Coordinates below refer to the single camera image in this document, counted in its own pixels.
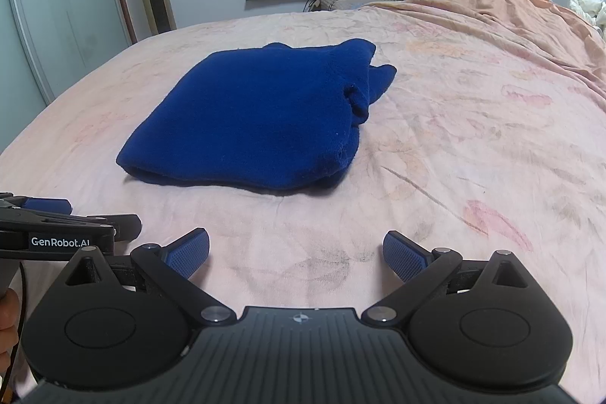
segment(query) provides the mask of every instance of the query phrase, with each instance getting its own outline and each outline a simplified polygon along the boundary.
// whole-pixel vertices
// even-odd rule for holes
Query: peach blanket
[[[332,192],[160,187],[114,163],[208,54],[353,37],[375,43],[374,63],[398,75]],[[60,96],[0,156],[0,189],[66,197],[75,214],[137,213],[144,228],[128,250],[203,226],[211,255],[192,280],[235,310],[369,306],[399,283],[380,255],[390,229],[466,259],[512,250],[572,328],[564,388],[595,404],[606,394],[605,70],[596,31],[547,0],[413,0],[198,25],[134,45]],[[60,268],[27,263],[29,312]],[[26,366],[16,377],[31,388]]]

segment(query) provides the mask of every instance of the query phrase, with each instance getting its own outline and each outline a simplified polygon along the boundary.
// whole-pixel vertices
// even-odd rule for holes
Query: blue cloth
[[[215,52],[183,76],[116,162],[157,184],[335,184],[358,150],[369,104],[396,74],[370,65],[375,49],[352,39]]]

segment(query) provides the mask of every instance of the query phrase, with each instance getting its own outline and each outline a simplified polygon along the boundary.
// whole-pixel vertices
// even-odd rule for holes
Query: triangular cutout
[[[499,286],[511,286],[512,288],[526,288],[528,286],[511,262],[501,262],[493,283]]]
[[[95,267],[93,259],[85,257],[80,260],[72,275],[66,281],[67,286],[87,285],[90,283],[98,283],[101,281],[101,276]]]

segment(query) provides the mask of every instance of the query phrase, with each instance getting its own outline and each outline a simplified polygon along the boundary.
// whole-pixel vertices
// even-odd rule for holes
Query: finger
[[[19,297],[8,288],[6,295],[0,300],[0,330],[8,329],[17,323],[19,318]]]
[[[19,342],[17,327],[0,331],[0,351],[10,351],[17,342]]]
[[[8,370],[10,365],[10,355],[8,353],[0,354],[0,373],[4,373]]]

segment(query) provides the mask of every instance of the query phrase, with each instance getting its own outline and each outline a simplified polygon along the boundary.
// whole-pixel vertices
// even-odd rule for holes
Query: crosshair logo
[[[304,313],[299,313],[299,314],[296,314],[296,315],[293,317],[293,320],[294,320],[296,323],[305,323],[305,322],[307,322],[309,319],[310,319],[310,317],[308,317],[308,316],[307,316],[307,315],[305,315]]]

